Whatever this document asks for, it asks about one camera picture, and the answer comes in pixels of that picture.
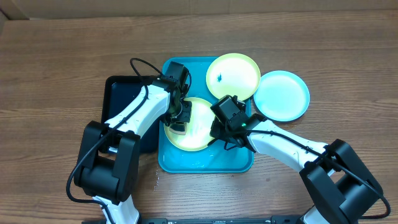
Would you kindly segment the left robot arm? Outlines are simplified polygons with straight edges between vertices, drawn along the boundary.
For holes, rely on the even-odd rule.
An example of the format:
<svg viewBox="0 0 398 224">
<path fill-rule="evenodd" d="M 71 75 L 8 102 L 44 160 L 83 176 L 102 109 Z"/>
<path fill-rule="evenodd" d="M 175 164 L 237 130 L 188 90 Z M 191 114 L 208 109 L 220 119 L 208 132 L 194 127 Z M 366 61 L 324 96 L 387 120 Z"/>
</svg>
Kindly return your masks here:
<svg viewBox="0 0 398 224">
<path fill-rule="evenodd" d="M 184 98 L 192 76 L 184 65 L 171 62 L 165 73 L 141 82 L 141 91 L 122 112 L 105 123 L 87 124 L 67 180 L 68 198 L 98 204 L 105 215 L 103 223 L 139 222 L 131 192 L 137 181 L 140 140 L 147 130 L 162 121 L 173 133 L 184 135 L 190 122 L 192 103 Z M 71 184 L 91 198 L 75 198 Z"/>
</svg>

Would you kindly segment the yellow-green plate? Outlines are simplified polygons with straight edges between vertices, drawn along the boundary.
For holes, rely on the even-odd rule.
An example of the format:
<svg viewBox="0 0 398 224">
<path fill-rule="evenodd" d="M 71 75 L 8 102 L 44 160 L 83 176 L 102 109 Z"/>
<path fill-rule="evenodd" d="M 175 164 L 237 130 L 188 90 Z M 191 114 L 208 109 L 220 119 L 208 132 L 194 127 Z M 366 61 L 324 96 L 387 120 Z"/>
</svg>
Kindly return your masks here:
<svg viewBox="0 0 398 224">
<path fill-rule="evenodd" d="M 210 109 L 211 103 L 197 97 L 189 97 L 186 101 L 192 102 L 191 118 L 187 124 L 187 133 L 175 134 L 164 126 L 165 135 L 177 148 L 184 151 L 199 151 L 207 147 L 214 138 L 210 136 L 211 125 L 215 118 Z"/>
<path fill-rule="evenodd" d="M 236 95 L 238 100 L 249 99 L 257 90 L 261 72 L 257 63 L 239 53 L 224 54 L 216 58 L 206 72 L 206 85 L 217 99 Z"/>
</svg>

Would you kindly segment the light blue plate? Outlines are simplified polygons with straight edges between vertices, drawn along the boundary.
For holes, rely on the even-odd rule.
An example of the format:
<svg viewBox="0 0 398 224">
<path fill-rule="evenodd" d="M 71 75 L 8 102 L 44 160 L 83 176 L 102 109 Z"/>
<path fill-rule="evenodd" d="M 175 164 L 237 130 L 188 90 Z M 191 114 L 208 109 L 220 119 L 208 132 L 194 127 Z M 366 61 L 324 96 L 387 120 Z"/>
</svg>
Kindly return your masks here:
<svg viewBox="0 0 398 224">
<path fill-rule="evenodd" d="M 310 104 L 310 92 L 296 74 L 274 70 L 261 77 L 254 103 L 265 117 L 290 122 L 304 115 Z"/>
</svg>

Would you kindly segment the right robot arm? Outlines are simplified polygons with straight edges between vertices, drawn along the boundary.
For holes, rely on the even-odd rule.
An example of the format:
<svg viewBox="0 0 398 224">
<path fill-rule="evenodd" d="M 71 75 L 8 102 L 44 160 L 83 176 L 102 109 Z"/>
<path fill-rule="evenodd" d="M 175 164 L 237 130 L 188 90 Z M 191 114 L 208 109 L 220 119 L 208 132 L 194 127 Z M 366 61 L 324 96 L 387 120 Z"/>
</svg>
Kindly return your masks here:
<svg viewBox="0 0 398 224">
<path fill-rule="evenodd" d="M 301 138 L 260 114 L 246 114 L 237 96 L 226 95 L 211 106 L 215 119 L 210 135 L 224 141 L 224 149 L 245 147 L 271 156 L 298 172 L 313 206 L 297 223 L 357 223 L 370 220 L 366 212 L 382 200 L 391 212 L 383 189 L 353 148 L 345 141 L 331 144 Z"/>
</svg>

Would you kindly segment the dark sponge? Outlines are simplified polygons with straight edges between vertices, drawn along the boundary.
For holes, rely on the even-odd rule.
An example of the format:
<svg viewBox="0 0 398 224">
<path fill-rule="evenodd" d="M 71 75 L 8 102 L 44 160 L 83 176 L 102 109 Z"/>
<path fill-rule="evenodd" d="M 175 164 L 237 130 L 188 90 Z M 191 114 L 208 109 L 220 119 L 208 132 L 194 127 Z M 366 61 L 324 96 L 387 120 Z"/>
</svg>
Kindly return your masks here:
<svg viewBox="0 0 398 224">
<path fill-rule="evenodd" d="M 186 123 L 172 123 L 169 126 L 170 132 L 178 135 L 186 135 L 187 124 Z"/>
</svg>

